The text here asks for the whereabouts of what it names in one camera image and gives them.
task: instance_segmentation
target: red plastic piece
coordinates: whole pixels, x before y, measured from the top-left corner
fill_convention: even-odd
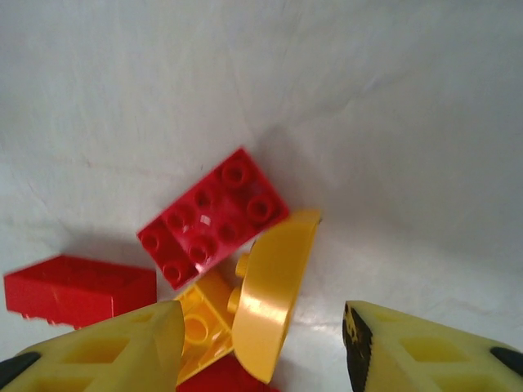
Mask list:
[[[6,306],[78,329],[156,302],[150,269],[57,256],[4,275]]]
[[[138,238],[179,288],[287,216],[287,205],[247,152],[238,149]]]
[[[227,355],[177,387],[177,392],[279,392],[262,383]]]

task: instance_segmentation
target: white cloth backdrop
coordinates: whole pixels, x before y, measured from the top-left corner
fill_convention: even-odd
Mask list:
[[[350,390],[347,299],[523,349],[522,20],[513,0],[4,0],[2,272],[152,266],[135,232],[245,145],[324,211],[282,390]],[[3,357],[69,331],[0,308]]]

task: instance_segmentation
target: lego brick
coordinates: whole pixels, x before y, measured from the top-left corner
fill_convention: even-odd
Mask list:
[[[7,309],[78,329],[156,302],[153,270],[61,255],[4,276]]]
[[[320,211],[294,212],[260,236],[242,255],[228,310],[235,313],[232,339],[236,358],[265,383],[272,378],[302,284]]]
[[[138,233],[166,280],[179,288],[288,208],[244,149],[238,149]]]
[[[216,361],[177,387],[177,392],[279,392],[250,374],[233,355]]]
[[[231,293],[232,287],[213,269],[176,298],[186,326],[179,383],[232,351],[233,315],[227,312]]]

